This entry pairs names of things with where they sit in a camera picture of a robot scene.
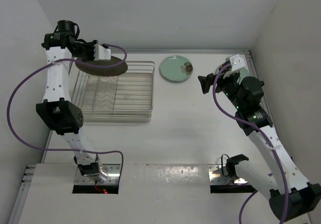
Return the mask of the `brown plate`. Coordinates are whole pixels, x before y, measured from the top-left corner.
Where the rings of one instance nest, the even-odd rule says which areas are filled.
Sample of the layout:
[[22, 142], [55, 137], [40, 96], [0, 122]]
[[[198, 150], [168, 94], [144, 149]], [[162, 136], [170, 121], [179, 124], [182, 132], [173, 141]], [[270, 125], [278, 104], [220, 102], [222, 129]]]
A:
[[126, 62], [123, 62], [118, 65], [119, 62], [121, 62], [120, 58], [117, 58], [115, 56], [111, 56], [110, 60], [97, 60], [97, 61], [89, 61], [89, 60], [83, 60], [79, 59], [82, 62], [90, 64], [84, 65], [75, 63], [76, 67], [89, 74], [94, 76], [119, 76], [124, 74], [128, 70], [128, 65]]

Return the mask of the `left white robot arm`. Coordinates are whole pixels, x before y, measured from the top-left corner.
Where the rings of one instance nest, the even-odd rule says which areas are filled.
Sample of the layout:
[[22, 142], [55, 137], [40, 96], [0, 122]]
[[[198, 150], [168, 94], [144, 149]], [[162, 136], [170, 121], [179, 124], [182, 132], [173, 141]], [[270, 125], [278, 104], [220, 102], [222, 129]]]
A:
[[69, 145], [74, 161], [82, 176], [95, 183], [108, 178], [101, 161], [83, 131], [82, 110], [74, 105], [69, 93], [69, 66], [75, 58], [94, 60], [98, 42], [78, 40], [80, 30], [76, 23], [60, 20], [53, 33], [46, 34], [43, 48], [46, 50], [48, 70], [46, 90], [36, 112], [50, 130], [54, 130]]

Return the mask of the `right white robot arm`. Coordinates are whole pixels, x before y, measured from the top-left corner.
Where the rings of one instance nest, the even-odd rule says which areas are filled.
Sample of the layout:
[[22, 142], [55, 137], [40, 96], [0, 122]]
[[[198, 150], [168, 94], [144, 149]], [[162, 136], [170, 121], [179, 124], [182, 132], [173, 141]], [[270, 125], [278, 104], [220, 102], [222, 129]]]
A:
[[320, 202], [320, 184], [312, 184], [297, 168], [279, 140], [273, 122], [261, 107], [264, 82], [238, 73], [223, 78], [213, 73], [198, 76], [202, 92], [224, 93], [236, 108], [232, 117], [256, 146], [271, 176], [258, 170], [250, 159], [239, 154], [227, 159], [230, 178], [243, 178], [269, 202], [273, 214], [286, 222], [310, 211]]

